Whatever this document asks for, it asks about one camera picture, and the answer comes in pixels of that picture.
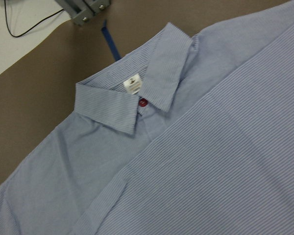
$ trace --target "blue shirt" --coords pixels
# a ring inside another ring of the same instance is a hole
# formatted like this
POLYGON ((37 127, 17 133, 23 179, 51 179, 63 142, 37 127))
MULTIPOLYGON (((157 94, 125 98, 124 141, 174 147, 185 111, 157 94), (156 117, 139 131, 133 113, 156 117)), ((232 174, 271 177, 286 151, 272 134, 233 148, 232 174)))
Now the blue shirt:
POLYGON ((0 234, 294 234, 294 0, 169 23, 77 83, 0 186, 0 234))

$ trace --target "striped collar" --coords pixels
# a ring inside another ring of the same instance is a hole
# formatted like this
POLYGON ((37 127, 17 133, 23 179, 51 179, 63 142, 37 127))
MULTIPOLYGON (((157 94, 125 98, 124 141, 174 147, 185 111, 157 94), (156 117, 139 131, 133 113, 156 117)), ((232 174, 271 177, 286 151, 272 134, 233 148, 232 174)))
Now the striped collar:
POLYGON ((102 71, 76 83, 74 111, 118 131, 134 134, 141 97, 170 109, 192 39, 168 23, 145 44, 102 71), (113 88, 146 70, 137 94, 113 88))

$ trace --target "label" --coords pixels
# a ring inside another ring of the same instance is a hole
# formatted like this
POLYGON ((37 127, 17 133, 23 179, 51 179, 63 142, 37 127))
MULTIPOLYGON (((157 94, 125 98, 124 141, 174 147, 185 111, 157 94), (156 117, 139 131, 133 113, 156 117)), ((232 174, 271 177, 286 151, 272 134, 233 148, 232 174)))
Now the label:
POLYGON ((128 80, 123 82, 123 85, 126 91, 130 94, 136 94, 142 87, 142 80, 139 74, 135 74, 134 76, 130 77, 128 80))

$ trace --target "blue strap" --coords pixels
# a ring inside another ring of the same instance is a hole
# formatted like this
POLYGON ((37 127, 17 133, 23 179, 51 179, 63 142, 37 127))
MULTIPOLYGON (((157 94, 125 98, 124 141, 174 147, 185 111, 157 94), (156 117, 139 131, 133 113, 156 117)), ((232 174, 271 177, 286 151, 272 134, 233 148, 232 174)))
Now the blue strap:
POLYGON ((118 49, 116 48, 116 45, 114 44, 113 39, 112 39, 112 37, 111 37, 111 35, 110 35, 108 29, 107 29, 107 20, 105 20, 105 21, 103 22, 103 26, 102 26, 102 28, 101 28, 101 31, 102 31, 102 33, 103 33, 103 35, 104 35, 104 38, 106 39, 106 41, 107 41, 109 47, 110 47, 110 50, 111 50, 111 52, 112 52, 112 54, 113 54, 114 59, 115 59, 116 61, 117 61, 117 60, 120 60, 121 57, 120 57, 120 54, 119 54, 119 52, 118 52, 118 49))

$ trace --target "brown surface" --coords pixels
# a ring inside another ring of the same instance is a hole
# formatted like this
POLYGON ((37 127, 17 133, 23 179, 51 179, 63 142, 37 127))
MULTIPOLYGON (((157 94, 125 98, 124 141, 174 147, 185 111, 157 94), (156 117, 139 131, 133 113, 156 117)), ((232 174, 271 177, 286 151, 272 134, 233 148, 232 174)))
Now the brown surface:
POLYGON ((167 22, 188 35, 213 23, 286 0, 113 0, 83 27, 61 24, 0 75, 0 184, 74 107, 75 83, 114 62, 100 28, 104 19, 121 54, 167 22))

